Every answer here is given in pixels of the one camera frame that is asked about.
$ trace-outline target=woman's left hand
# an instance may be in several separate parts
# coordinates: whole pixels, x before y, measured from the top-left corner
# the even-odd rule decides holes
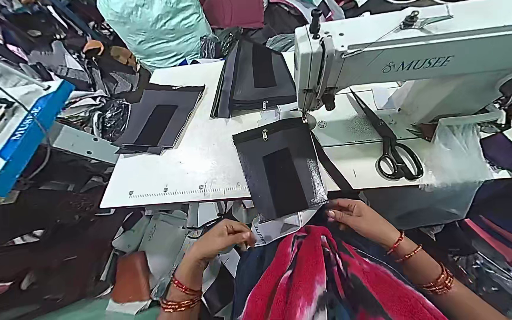
[[[187,252],[187,256],[207,262],[227,247],[240,243],[253,246],[255,238],[252,231],[242,222],[224,219],[200,237]]]

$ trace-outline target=mint green plastic bag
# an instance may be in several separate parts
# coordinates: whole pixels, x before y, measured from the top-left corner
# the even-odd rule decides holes
[[[200,57],[212,33],[199,0],[98,0],[98,10],[146,69]]]

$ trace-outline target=white table surface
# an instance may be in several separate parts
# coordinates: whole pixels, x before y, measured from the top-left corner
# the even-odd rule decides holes
[[[284,57],[292,69],[293,53],[284,53]],[[205,85],[203,97],[173,149],[165,150],[160,156],[145,153],[119,156],[101,202],[102,208],[250,197],[232,135],[258,127],[261,116],[260,112],[252,112],[231,119],[210,118],[223,66],[224,62],[184,65],[158,69],[152,74],[150,82],[160,85]],[[375,108],[373,87],[392,88],[397,84],[353,86],[353,90],[372,109]],[[346,98],[348,92],[344,89],[337,94],[336,110],[349,110],[352,114],[355,111]],[[325,112],[322,108],[312,114],[321,119],[326,116]],[[512,129],[505,134],[512,140]],[[401,140],[408,135],[397,133],[397,136]],[[422,139],[411,138],[401,142],[414,150],[422,161],[431,147],[430,142]],[[390,181],[380,176],[375,162],[382,152],[381,142],[332,146],[324,150],[355,189],[419,184],[418,180]],[[322,176],[326,177],[324,183],[327,188],[339,190],[322,167],[321,170]],[[510,178],[511,175],[501,171],[494,173],[494,177]]]

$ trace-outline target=blue machine base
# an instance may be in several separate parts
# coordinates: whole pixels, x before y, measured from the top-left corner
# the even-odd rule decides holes
[[[33,121],[31,114],[35,115],[45,129],[50,129],[74,87],[71,83],[63,81],[55,91],[37,99],[31,113],[25,115],[0,149],[0,157],[6,161],[0,171],[0,197],[6,197],[11,191],[44,138],[44,133]]]

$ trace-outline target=musee logo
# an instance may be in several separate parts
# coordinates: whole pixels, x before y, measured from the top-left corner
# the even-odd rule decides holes
[[[384,68],[382,68],[382,73],[402,72],[428,68],[442,68],[447,66],[448,62],[450,62],[453,57],[454,56],[429,57],[426,59],[418,59],[408,62],[402,61],[400,64],[396,64],[395,62],[391,61]]]

